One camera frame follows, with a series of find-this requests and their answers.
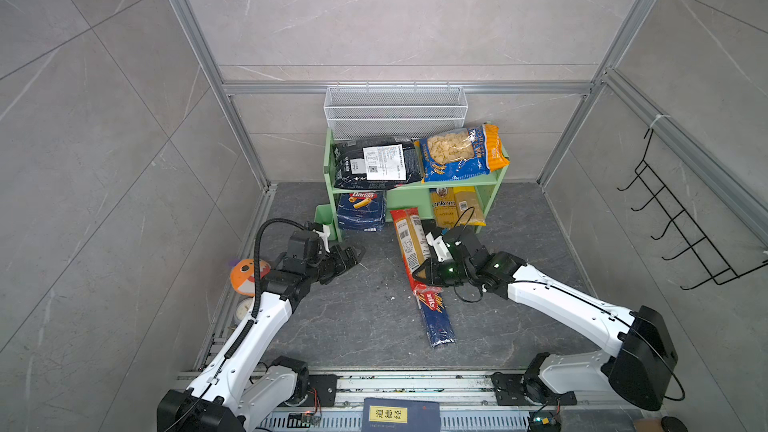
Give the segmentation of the blue orange shell pasta bag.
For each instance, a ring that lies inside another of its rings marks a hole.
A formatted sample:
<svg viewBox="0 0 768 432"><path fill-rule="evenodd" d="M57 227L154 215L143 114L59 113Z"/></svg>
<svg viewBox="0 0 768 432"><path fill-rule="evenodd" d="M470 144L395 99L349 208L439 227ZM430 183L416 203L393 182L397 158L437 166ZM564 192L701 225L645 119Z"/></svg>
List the blue orange shell pasta bag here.
<svg viewBox="0 0 768 432"><path fill-rule="evenodd" d="M433 135L420 146L424 182L467 180L509 165L499 127L490 123Z"/></svg>

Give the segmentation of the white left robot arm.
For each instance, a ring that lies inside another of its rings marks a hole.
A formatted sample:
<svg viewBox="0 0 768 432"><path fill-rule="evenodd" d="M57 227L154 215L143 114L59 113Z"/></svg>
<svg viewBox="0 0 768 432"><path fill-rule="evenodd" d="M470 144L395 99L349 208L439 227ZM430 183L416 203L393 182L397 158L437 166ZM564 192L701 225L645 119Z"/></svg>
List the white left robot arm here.
<svg viewBox="0 0 768 432"><path fill-rule="evenodd" d="M182 391L160 401L160 431L255 431L281 405L320 402L310 387L306 362L280 356L258 378L252 375L277 332L288 322L313 284L327 284L358 266L362 246L327 244L317 231L299 229L266 274L257 274L254 303L223 348Z"/></svg>

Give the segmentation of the blue Barilla pasta box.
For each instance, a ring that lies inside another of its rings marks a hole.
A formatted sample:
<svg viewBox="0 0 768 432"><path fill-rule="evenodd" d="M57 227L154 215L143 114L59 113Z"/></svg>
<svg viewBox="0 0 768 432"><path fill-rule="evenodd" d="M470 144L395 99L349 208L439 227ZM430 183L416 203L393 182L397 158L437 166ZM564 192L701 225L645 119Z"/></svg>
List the blue Barilla pasta box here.
<svg viewBox="0 0 768 432"><path fill-rule="evenodd" d="M352 192L339 196L337 220L341 230L378 232L386 219L384 192Z"/></svg>

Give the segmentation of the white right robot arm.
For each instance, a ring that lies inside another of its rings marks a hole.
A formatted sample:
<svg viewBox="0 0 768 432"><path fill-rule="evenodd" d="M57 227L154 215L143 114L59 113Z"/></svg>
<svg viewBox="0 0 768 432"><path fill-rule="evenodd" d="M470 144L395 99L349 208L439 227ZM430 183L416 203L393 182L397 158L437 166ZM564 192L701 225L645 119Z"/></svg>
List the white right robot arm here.
<svg viewBox="0 0 768 432"><path fill-rule="evenodd" d="M428 289L470 285L535 309L596 345L588 353L539 353L521 377L526 399L553 403L578 392L612 393L646 411L658 411L678 380L678 354L659 312L633 311L592 297L505 251L489 252L475 232L459 226L445 233L400 233L413 283Z"/></svg>

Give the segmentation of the yellow spaghetti packet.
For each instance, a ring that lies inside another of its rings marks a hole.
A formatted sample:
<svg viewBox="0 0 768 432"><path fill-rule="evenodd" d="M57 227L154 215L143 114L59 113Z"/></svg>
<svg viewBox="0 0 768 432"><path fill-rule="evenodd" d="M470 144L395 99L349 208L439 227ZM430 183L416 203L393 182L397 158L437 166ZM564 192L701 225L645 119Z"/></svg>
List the yellow spaghetti packet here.
<svg viewBox="0 0 768 432"><path fill-rule="evenodd" d="M454 187L457 225L485 227L486 219L477 190L474 187Z"/></svg>

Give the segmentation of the red spaghetti packet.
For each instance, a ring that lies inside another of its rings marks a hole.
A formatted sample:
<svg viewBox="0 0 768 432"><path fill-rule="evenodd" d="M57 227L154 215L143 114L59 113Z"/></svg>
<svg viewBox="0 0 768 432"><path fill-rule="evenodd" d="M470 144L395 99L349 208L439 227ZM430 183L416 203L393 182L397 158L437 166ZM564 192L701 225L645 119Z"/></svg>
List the red spaghetti packet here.
<svg viewBox="0 0 768 432"><path fill-rule="evenodd" d="M413 273L431 259L426 235L417 208L391 210L398 244L408 276L409 285L415 295L426 292L440 293L439 287L418 282Z"/></svg>

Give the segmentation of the Ankara spaghetti packet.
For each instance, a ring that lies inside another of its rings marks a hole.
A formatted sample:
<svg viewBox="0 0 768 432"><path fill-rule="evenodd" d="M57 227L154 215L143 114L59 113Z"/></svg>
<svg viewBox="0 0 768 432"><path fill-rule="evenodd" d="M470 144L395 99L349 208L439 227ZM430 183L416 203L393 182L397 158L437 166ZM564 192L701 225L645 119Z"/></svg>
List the Ankara spaghetti packet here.
<svg viewBox="0 0 768 432"><path fill-rule="evenodd" d="M436 225L450 229L458 221L458 206L452 187L439 187L430 190L430 202Z"/></svg>

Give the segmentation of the black pasta bag white label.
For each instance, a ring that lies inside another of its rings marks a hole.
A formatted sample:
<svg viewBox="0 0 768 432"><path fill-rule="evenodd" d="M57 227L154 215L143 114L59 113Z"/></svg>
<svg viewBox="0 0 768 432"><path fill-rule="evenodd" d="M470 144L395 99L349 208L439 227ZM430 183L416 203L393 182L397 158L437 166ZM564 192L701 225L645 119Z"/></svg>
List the black pasta bag white label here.
<svg viewBox="0 0 768 432"><path fill-rule="evenodd" d="M422 180L416 144L403 137L337 142L333 185L344 190L391 190Z"/></svg>

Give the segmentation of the blue spaghetti packet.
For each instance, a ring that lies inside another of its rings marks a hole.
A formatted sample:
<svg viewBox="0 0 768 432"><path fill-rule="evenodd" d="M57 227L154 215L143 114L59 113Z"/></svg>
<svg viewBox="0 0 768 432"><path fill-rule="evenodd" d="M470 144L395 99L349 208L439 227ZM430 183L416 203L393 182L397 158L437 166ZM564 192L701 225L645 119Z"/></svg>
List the blue spaghetti packet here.
<svg viewBox="0 0 768 432"><path fill-rule="evenodd" d="M441 292L434 288L418 286L415 289L419 310L431 347L453 344L455 332L443 302Z"/></svg>

